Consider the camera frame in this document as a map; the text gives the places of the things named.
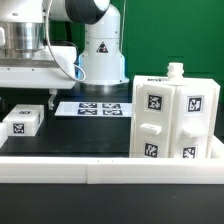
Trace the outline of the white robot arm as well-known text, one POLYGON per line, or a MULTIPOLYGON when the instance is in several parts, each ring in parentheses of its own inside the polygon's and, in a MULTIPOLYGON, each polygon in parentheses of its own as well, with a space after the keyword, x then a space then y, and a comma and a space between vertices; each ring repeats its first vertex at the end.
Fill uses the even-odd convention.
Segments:
POLYGON ((0 88, 109 88, 129 81, 110 0, 0 0, 0 88), (50 42, 50 22, 85 26, 85 48, 50 42))

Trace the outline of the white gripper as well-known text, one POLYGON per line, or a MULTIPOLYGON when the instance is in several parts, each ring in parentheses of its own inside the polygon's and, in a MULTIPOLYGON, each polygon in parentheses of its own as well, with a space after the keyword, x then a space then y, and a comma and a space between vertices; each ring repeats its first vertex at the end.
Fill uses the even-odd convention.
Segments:
POLYGON ((54 109, 57 89, 71 89, 75 82, 58 67, 48 48, 32 59, 7 59, 0 50, 0 87, 49 89, 48 109, 54 109))

